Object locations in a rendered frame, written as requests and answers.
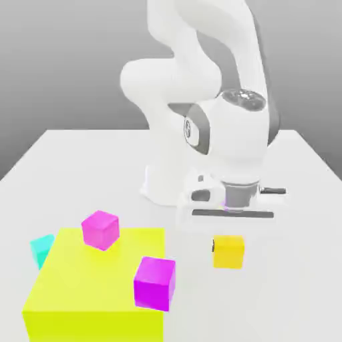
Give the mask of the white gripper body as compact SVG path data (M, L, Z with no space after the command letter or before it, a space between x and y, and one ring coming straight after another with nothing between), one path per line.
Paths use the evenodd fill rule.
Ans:
M204 201L183 202L176 210L177 228L270 228L282 214L283 199L257 199L242 210Z

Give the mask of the small yellow cube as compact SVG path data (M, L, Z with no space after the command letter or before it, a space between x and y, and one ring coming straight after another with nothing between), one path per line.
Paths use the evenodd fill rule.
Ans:
M213 267L241 269L244 258L244 239L239 235L214 235L212 245Z

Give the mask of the small magenta cube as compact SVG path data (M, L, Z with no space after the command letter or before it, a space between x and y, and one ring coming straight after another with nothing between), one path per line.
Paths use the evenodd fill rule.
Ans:
M108 250L120 237L119 218L108 212L95 211L81 222L86 245Z
M134 276L137 307L168 312L176 288L176 261L143 256Z

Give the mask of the small cyan cube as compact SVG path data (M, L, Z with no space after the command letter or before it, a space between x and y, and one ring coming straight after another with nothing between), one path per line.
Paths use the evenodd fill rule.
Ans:
M33 259L37 264L38 269L40 270L45 262L45 259L49 253L51 246L55 237L53 234L48 234L42 237L39 237L35 240L32 240L29 245L31 247Z

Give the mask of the large yellow-green box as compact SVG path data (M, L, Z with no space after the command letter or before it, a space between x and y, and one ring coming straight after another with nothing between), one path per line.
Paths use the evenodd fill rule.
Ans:
M163 313L134 303L144 256L164 257L164 229L123 228L106 251L60 229L22 310L29 342L163 342Z

